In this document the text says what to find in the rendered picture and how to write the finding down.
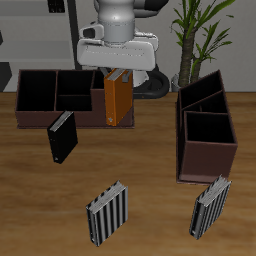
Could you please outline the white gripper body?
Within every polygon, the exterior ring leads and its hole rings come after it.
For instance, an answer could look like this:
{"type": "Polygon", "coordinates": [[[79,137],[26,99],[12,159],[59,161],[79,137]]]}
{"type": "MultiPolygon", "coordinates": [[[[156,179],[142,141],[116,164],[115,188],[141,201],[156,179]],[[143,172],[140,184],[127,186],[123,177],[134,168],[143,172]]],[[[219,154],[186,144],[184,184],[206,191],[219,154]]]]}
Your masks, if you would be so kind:
{"type": "Polygon", "coordinates": [[[80,39],[77,60],[81,65],[151,71],[155,68],[158,38],[152,33],[136,32],[134,39],[118,47],[103,40],[80,39]]]}

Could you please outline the orange book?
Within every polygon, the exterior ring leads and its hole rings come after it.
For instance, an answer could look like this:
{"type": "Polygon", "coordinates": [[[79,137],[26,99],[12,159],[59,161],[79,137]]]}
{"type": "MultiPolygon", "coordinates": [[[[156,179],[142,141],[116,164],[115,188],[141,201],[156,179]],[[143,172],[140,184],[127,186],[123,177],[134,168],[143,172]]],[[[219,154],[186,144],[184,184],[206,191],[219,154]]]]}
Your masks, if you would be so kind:
{"type": "Polygon", "coordinates": [[[129,82],[122,82],[122,75],[128,70],[115,68],[104,77],[106,123],[117,126],[132,107],[133,73],[129,82]]]}

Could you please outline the long dark brown desk caddy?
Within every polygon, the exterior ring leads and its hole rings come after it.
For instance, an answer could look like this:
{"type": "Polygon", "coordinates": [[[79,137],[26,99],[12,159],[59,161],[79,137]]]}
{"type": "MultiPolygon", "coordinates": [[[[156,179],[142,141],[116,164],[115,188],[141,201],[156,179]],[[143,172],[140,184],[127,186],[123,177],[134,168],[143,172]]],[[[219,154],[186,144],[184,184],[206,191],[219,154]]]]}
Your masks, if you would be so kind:
{"type": "Polygon", "coordinates": [[[65,110],[74,113],[77,128],[110,128],[100,70],[19,71],[15,106],[19,128],[48,128],[65,110]]]}

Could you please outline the tall dark brown desk caddy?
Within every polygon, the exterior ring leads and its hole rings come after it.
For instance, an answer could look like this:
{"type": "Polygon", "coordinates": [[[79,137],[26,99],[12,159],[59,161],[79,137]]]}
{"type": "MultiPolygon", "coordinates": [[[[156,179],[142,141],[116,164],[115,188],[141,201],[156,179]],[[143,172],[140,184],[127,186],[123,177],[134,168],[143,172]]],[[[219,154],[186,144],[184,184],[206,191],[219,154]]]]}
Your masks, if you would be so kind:
{"type": "Polygon", "coordinates": [[[176,102],[176,182],[228,178],[238,142],[219,70],[182,87],[176,102]]]}

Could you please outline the wide black white striped book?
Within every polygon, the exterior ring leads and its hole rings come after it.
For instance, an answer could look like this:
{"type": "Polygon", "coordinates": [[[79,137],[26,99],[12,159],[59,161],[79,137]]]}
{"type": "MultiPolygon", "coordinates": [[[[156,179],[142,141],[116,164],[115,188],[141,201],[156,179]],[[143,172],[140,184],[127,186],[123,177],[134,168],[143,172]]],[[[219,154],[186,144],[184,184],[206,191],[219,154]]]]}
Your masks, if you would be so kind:
{"type": "Polygon", "coordinates": [[[86,206],[90,240],[99,247],[128,219],[128,187],[116,181],[86,206]]]}

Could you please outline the narrow black white striped book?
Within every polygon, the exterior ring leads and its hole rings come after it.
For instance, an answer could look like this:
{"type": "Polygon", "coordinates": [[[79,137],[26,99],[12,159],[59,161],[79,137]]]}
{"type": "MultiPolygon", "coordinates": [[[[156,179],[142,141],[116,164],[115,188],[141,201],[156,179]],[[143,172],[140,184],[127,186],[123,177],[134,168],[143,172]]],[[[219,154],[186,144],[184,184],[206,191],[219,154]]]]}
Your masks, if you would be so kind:
{"type": "Polygon", "coordinates": [[[231,182],[219,176],[195,200],[189,233],[199,239],[221,215],[231,182]]]}

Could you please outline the black upright bar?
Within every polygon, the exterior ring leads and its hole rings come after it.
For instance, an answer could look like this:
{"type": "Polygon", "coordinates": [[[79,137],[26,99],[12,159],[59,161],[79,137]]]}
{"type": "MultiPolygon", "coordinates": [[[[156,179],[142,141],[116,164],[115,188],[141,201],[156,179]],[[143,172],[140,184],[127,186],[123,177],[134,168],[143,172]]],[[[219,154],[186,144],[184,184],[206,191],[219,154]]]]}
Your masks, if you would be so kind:
{"type": "Polygon", "coordinates": [[[82,66],[78,63],[77,60],[77,43],[79,40],[79,29],[77,22],[77,11],[76,11],[76,1],[67,0],[69,23],[70,23],[70,32],[71,32],[71,41],[74,57],[74,67],[76,70],[81,70],[82,66]]]}

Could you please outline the green pot plant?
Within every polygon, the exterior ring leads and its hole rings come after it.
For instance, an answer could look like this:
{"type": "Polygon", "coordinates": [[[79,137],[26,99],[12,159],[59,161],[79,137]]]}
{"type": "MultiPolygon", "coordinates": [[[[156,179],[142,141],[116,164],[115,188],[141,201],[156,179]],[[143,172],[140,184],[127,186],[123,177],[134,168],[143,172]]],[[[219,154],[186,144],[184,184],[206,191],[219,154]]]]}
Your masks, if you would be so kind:
{"type": "Polygon", "coordinates": [[[182,0],[182,12],[174,9],[178,18],[171,25],[177,24],[180,28],[180,32],[175,31],[175,33],[179,39],[177,44],[182,48],[178,73],[179,88],[197,81],[202,63],[205,60],[214,60],[212,53],[215,50],[231,44],[231,41],[225,41],[229,28],[214,38],[219,21],[209,27],[205,27],[205,24],[234,2],[235,0],[223,0],[217,3],[217,0],[213,0],[205,10],[202,10],[200,8],[201,0],[182,0]]]}

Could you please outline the dark grey block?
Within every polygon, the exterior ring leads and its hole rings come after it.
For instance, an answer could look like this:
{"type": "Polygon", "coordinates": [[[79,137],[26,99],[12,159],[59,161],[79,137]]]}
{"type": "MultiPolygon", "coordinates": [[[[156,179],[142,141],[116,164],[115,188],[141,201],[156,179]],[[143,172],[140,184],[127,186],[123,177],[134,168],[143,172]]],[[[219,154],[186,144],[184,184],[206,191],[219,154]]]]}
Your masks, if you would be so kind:
{"type": "Polygon", "coordinates": [[[12,77],[12,71],[8,62],[0,62],[0,92],[3,92],[12,77]]]}

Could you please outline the flat black base plate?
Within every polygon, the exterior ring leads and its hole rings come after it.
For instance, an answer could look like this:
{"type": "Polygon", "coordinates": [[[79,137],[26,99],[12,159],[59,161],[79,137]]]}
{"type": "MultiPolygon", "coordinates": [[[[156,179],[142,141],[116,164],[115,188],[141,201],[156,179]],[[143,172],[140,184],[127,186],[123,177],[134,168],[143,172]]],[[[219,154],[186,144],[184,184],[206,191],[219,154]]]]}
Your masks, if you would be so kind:
{"type": "Polygon", "coordinates": [[[168,77],[158,67],[148,71],[149,79],[133,89],[134,99],[158,99],[164,97],[170,88],[168,77]]]}

